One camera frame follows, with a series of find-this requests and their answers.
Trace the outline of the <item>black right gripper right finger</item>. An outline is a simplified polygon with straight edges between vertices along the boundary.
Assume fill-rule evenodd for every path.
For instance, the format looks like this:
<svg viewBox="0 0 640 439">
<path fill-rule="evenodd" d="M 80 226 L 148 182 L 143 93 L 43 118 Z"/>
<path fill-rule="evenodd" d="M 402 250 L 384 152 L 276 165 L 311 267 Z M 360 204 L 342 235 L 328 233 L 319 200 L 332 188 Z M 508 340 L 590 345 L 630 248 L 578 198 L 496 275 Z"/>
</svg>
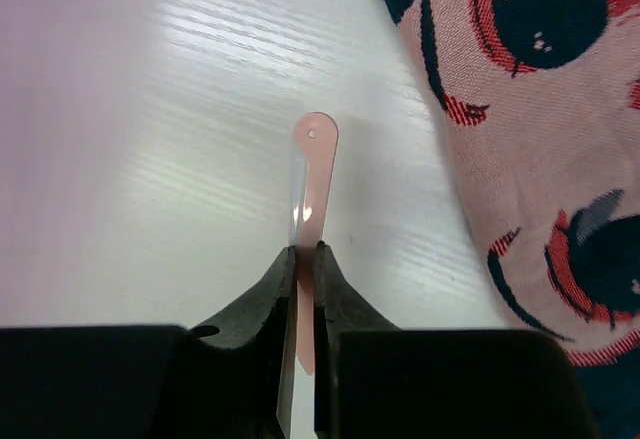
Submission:
<svg viewBox="0 0 640 439">
<path fill-rule="evenodd" d="M 402 329 L 313 259 L 315 415 L 321 438 L 593 438 L 563 350 L 529 330 Z"/>
</svg>

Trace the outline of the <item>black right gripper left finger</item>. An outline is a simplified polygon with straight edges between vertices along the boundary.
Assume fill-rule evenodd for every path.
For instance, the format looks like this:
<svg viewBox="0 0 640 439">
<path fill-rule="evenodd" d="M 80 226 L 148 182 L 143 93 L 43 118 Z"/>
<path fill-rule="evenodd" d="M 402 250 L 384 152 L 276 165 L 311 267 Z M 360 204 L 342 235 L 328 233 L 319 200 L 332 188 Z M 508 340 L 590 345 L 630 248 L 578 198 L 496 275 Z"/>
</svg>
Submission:
<svg viewBox="0 0 640 439">
<path fill-rule="evenodd" d="M 5 438 L 286 438 L 295 253 L 197 326 L 5 328 Z"/>
</svg>

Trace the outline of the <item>red patterned cloth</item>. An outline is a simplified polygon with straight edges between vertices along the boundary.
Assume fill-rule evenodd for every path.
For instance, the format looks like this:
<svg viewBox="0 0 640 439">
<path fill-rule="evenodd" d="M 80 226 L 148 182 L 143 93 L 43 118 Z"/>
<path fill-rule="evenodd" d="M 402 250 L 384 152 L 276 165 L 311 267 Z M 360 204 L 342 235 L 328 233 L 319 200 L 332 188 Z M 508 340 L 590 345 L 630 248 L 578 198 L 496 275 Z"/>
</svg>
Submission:
<svg viewBox="0 0 640 439">
<path fill-rule="evenodd" d="M 507 316 L 566 351 L 603 437 L 637 437 L 639 0 L 384 1 Z"/>
</svg>

